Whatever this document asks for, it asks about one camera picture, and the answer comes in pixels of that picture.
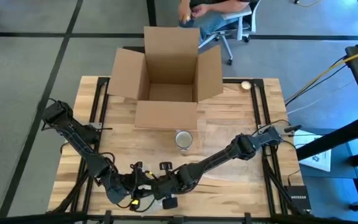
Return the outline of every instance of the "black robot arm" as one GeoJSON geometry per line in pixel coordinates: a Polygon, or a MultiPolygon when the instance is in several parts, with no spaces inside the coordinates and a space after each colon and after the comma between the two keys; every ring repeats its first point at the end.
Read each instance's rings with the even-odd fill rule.
{"type": "Polygon", "coordinates": [[[277,145],[282,141],[275,128],[268,128],[255,137],[239,134],[225,149],[200,162],[184,164],[174,170],[166,167],[165,175],[149,178],[142,170],[141,162],[131,164],[131,174],[120,174],[114,165],[115,159],[112,161],[95,152],[90,144],[99,141],[99,135],[91,134],[97,130],[74,119],[73,111],[66,103],[56,101],[47,107],[42,120],[49,125],[45,129],[55,129],[73,146],[86,161],[90,176],[97,185],[104,186],[108,199],[115,204],[128,195],[136,199],[154,195],[156,200],[160,200],[170,198],[172,194],[185,194],[196,187],[205,172],[231,159],[249,160],[261,146],[277,145]],[[141,185],[148,185],[150,189],[139,189],[141,185]]]}

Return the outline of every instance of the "wooden table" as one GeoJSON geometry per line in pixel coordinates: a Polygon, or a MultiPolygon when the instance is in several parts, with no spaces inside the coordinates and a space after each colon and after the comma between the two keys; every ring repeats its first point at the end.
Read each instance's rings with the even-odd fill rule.
{"type": "MultiPolygon", "coordinates": [[[[81,79],[73,110],[74,117],[83,124],[89,121],[97,79],[81,79]]],[[[288,119],[278,79],[266,78],[264,83],[271,120],[288,119]]],[[[259,106],[263,118],[263,109],[259,106]]],[[[159,162],[171,161],[174,168],[187,162],[197,162],[224,148],[236,134],[255,131],[250,91],[242,90],[240,84],[224,84],[223,94],[198,105],[198,130],[191,132],[194,140],[186,154],[181,154],[175,146],[175,130],[135,128],[135,107],[136,100],[110,96],[106,110],[104,127],[112,130],[103,131],[99,151],[114,153],[117,168],[122,174],[129,173],[129,164],[137,161],[142,161],[146,168],[155,173],[158,173],[159,162]]],[[[277,156],[283,183],[286,184],[288,175],[299,170],[296,152],[291,145],[283,142],[277,156]]],[[[79,162],[80,156],[71,146],[63,148],[49,210],[55,208],[74,186],[79,162]]],[[[303,185],[300,172],[291,176],[291,183],[303,185]]],[[[280,212],[275,187],[273,196],[275,209],[280,212]]],[[[253,217],[270,216],[260,152],[249,161],[236,159],[210,171],[192,192],[177,197],[178,208],[162,210],[154,207],[146,215],[244,217],[244,212],[249,212],[253,217]]],[[[126,205],[128,201],[125,199],[121,205],[126,205]]],[[[104,215],[106,210],[111,210],[114,215],[139,215],[113,205],[106,197],[104,188],[94,184],[88,213],[104,215]]]]}

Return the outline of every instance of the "metal cup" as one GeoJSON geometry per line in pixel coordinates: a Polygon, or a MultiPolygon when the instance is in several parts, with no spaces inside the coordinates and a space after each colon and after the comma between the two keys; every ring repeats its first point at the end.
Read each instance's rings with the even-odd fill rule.
{"type": "Polygon", "coordinates": [[[193,136],[188,131],[177,130],[175,143],[180,150],[187,150],[193,143],[193,136]]]}

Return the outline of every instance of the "hand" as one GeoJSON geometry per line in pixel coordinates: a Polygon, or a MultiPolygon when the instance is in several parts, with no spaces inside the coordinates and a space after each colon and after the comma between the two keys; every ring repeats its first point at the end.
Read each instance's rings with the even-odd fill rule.
{"type": "Polygon", "coordinates": [[[183,1],[178,7],[179,20],[185,24],[190,20],[191,10],[189,4],[183,1]]]}
{"type": "Polygon", "coordinates": [[[193,13],[191,15],[194,18],[198,18],[200,16],[205,15],[209,11],[209,5],[207,4],[200,4],[192,9],[193,13]]]}

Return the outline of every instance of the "cardboard box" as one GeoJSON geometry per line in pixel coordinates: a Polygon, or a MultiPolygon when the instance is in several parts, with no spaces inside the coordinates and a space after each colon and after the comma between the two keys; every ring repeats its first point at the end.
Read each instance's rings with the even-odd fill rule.
{"type": "Polygon", "coordinates": [[[145,54],[117,50],[108,93],[138,100],[136,127],[196,129],[197,103],[223,92],[220,46],[198,55],[199,36],[145,27],[145,54]]]}

